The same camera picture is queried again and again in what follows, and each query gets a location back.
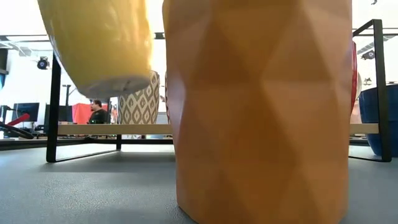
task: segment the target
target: yellow vase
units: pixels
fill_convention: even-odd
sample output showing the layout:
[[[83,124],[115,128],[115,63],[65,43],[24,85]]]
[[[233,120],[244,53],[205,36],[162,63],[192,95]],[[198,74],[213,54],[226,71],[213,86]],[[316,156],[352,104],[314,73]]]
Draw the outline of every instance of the yellow vase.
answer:
[[[150,83],[145,0],[38,0],[55,53],[79,92],[107,98]]]

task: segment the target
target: gray floor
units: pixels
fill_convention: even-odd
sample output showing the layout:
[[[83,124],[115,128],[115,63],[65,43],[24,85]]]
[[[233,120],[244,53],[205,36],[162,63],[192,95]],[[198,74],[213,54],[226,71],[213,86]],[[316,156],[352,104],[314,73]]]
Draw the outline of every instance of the gray floor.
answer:
[[[172,146],[123,147],[128,150],[58,164],[45,163],[45,149],[0,152],[0,223],[194,223],[175,201]],[[111,148],[59,151],[71,156]],[[341,224],[398,223],[398,162],[350,159],[349,169],[349,212]]]

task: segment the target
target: orange geometric vase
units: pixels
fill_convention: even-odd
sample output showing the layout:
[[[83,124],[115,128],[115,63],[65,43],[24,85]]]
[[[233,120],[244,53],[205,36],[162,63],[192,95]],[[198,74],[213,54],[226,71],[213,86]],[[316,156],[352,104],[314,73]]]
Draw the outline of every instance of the orange geometric vase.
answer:
[[[163,15],[178,205],[206,224],[337,224],[351,1],[165,0]]]

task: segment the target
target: computer monitor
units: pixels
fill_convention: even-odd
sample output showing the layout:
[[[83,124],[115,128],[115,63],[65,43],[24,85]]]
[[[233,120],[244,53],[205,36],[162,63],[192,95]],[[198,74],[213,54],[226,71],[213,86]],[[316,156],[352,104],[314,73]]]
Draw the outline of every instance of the computer monitor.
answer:
[[[49,131],[49,119],[50,119],[50,105],[45,105],[45,114],[44,114],[44,132],[47,133]],[[59,107],[58,112],[58,121],[68,121],[73,122],[72,116],[72,106],[61,106]]]
[[[17,119],[23,114],[29,114],[29,119],[24,122],[37,122],[37,115],[39,113],[39,103],[15,103],[12,112],[12,120]]]

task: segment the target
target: man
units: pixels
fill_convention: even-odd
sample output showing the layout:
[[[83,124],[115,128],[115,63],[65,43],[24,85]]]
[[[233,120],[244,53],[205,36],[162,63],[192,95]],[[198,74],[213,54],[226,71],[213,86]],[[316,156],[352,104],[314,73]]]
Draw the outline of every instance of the man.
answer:
[[[104,124],[108,120],[108,113],[102,109],[100,100],[94,100],[91,104],[91,111],[93,112],[88,120],[88,124]]]

